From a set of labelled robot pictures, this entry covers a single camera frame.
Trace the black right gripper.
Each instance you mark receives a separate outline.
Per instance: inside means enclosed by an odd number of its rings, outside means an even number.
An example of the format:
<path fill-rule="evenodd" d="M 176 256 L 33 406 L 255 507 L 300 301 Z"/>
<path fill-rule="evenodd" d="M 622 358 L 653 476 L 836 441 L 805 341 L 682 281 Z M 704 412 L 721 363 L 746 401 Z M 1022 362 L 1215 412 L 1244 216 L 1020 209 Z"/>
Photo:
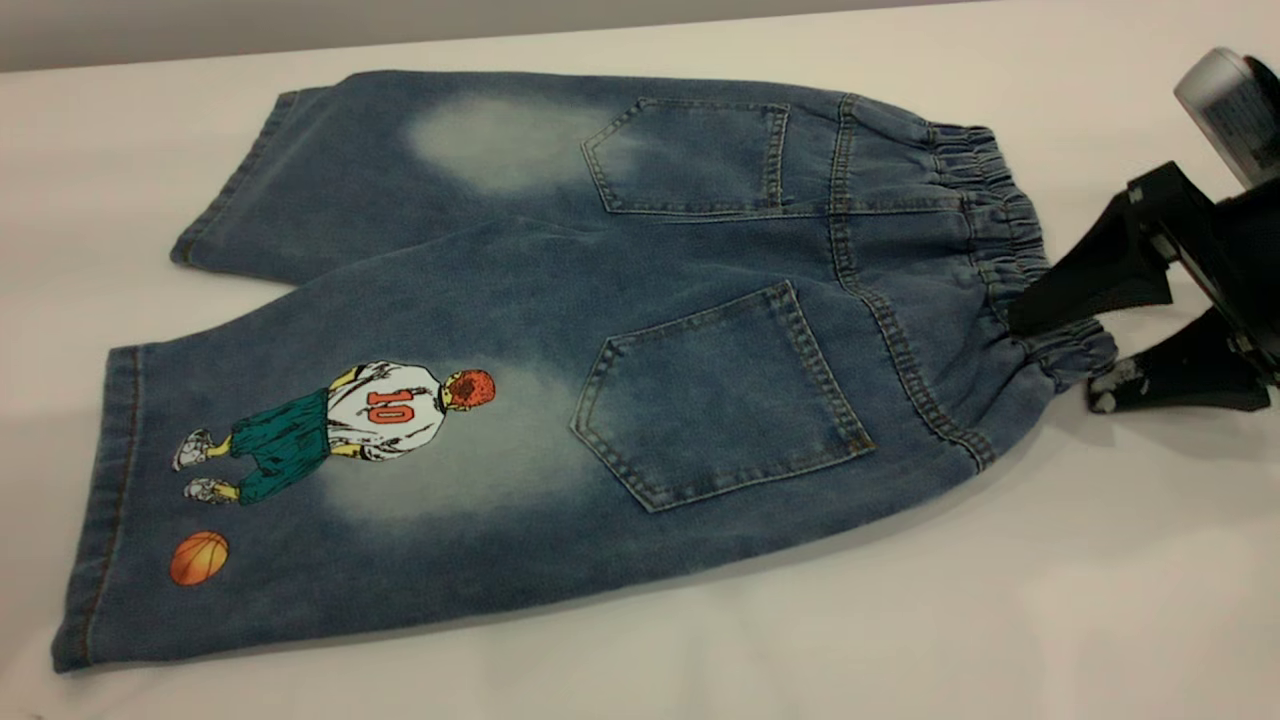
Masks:
<path fill-rule="evenodd" d="M 1014 334 L 1169 305 L 1179 263 L 1211 309 L 1088 382 L 1092 413 L 1271 406 L 1277 384 L 1279 181 L 1215 202 L 1172 161 L 1134 179 L 1056 265 L 1014 301 Z"/>

